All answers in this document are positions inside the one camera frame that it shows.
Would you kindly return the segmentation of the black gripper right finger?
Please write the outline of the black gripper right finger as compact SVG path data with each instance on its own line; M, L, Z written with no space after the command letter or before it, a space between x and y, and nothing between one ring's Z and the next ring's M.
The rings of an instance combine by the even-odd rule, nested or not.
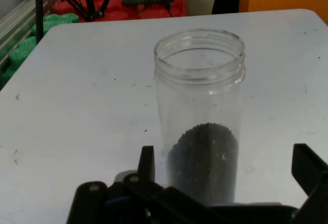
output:
M307 195L292 223L327 223L327 163L308 145L295 144L292 176Z

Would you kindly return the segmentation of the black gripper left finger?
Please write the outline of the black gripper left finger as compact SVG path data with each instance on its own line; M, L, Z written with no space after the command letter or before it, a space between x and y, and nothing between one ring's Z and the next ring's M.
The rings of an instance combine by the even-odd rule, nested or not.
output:
M155 181L154 147L144 146L138 168L107 186L81 184L67 223L230 223L227 218Z

